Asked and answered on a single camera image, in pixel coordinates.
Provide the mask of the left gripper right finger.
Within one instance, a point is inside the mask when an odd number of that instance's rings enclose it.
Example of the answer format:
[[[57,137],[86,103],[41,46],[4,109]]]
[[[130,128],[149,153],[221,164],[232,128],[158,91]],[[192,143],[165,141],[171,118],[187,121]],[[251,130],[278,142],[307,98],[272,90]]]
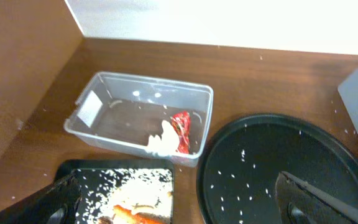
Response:
[[[358,209],[288,172],[278,174],[275,201],[282,223],[358,224]]]

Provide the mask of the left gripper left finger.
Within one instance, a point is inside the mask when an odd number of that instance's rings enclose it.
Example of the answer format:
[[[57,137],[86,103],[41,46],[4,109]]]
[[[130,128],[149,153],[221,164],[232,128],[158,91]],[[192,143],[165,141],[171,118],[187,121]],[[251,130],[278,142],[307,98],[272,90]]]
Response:
[[[80,202],[80,183],[69,174],[0,211],[0,224],[74,223]]]

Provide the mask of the orange carrot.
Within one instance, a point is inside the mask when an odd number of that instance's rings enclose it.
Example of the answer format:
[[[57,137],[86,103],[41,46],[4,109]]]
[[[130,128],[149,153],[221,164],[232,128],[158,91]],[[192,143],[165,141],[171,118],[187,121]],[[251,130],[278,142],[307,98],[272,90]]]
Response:
[[[115,205],[113,207],[114,214],[122,220],[125,220],[129,224],[163,224],[163,222],[147,218],[142,215],[132,214],[131,210]]]

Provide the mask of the white tissue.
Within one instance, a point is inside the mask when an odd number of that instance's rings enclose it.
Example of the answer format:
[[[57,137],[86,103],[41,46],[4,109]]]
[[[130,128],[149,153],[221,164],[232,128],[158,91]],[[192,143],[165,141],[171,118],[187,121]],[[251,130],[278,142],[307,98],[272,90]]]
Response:
[[[178,152],[180,138],[173,126],[166,120],[162,121],[162,134],[150,135],[145,150],[148,153],[157,154],[158,156],[170,156]]]

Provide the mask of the red snack wrapper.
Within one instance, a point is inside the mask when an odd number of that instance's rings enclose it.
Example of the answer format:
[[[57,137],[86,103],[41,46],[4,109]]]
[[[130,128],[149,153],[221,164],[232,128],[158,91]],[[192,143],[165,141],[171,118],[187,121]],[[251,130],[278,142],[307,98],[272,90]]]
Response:
[[[182,154],[189,154],[190,151],[190,127],[191,127],[191,118],[190,114],[187,111],[182,111],[175,114],[171,118],[171,125],[173,126],[175,132],[179,137],[179,146],[177,151]]]

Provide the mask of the black rectangular tray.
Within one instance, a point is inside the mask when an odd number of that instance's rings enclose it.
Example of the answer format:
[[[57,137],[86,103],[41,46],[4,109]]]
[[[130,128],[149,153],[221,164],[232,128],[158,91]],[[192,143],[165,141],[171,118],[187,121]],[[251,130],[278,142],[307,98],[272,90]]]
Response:
[[[172,162],[152,159],[68,160],[56,179],[75,174],[81,202],[75,223],[132,223],[138,215],[157,223],[173,223],[175,168]],[[116,215],[121,207],[132,216]]]

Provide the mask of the round black tray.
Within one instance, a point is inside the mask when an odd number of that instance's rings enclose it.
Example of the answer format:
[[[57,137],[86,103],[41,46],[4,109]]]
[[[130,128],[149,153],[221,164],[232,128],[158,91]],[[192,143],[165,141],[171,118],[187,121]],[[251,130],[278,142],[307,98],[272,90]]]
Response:
[[[221,128],[200,159],[197,195],[205,223],[280,223],[275,182],[289,172],[358,209],[358,160],[321,128],[257,114]]]

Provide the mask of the spilled food scraps pile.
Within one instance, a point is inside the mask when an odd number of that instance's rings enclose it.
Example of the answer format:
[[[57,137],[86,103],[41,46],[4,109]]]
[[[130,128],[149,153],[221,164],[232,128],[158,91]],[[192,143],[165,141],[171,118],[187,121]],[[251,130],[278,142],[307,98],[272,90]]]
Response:
[[[173,173],[170,169],[75,169],[82,199],[76,223],[127,223],[114,214],[120,205],[163,223],[173,222]]]

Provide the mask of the clear plastic bin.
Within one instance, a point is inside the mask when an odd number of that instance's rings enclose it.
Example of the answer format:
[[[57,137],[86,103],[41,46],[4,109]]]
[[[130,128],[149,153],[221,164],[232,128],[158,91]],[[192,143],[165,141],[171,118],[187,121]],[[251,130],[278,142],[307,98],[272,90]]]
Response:
[[[76,109],[63,127],[91,146],[195,167],[206,143],[213,95],[208,85],[98,72],[77,98]],[[162,122],[170,122],[181,112],[190,115],[189,153],[153,152],[149,136],[160,136]]]

